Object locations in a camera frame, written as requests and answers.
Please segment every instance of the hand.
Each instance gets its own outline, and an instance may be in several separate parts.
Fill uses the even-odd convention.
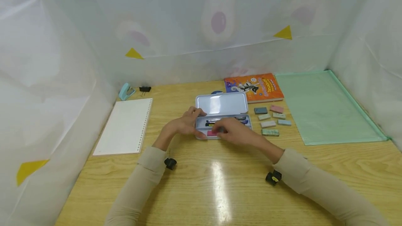
[[[217,121],[212,127],[212,132],[216,133],[221,128],[224,129],[224,132],[217,133],[217,136],[236,145],[247,145],[263,139],[261,135],[249,129],[235,118],[223,118]]]
[[[166,127],[170,128],[175,134],[194,134],[196,137],[206,139],[206,135],[195,128],[195,120],[199,116],[207,115],[201,108],[190,107],[183,116],[167,123]]]

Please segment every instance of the green plastic folder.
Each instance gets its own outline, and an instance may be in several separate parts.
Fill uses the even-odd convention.
[[[388,139],[332,71],[275,76],[304,144]]]

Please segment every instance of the pencil case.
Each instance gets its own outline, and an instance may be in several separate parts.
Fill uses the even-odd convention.
[[[212,126],[207,126],[207,121],[221,119],[225,117],[235,117],[241,119],[246,117],[248,122],[244,124],[252,129],[250,116],[248,112],[247,96],[242,92],[235,93],[216,93],[208,95],[199,95],[195,99],[195,106],[201,108],[207,113],[206,116],[200,116],[195,121],[195,128],[207,136],[207,140],[219,139],[217,136],[208,136]]]

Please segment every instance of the fabric wall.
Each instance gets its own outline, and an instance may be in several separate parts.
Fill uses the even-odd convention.
[[[402,0],[367,0],[330,64],[402,150]]]
[[[323,70],[364,0],[55,1],[118,87]]]
[[[51,7],[0,0],[2,226],[54,225],[116,99],[87,41]]]
[[[0,225],[53,225],[124,82],[323,70],[331,62],[399,140],[397,2],[0,0]],[[292,39],[274,36],[287,26]],[[17,186],[20,165],[39,160],[50,161]]]

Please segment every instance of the desk surface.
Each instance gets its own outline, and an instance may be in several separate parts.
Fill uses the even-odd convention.
[[[162,126],[179,117],[199,94],[224,91],[222,81],[152,87],[130,99],[154,99],[142,150],[153,144]],[[269,138],[282,148],[292,147],[323,170],[345,181],[373,203],[391,225],[402,225],[402,154],[388,142],[304,146],[285,101],[290,127],[277,126],[280,136]],[[249,104],[254,131],[260,132]],[[253,149],[222,141],[198,141],[176,136],[170,156],[174,171],[166,170],[151,194],[139,225],[340,225],[332,215],[285,184],[272,187],[265,176],[271,163]],[[103,225],[139,155],[90,155],[64,205],[56,226]]]

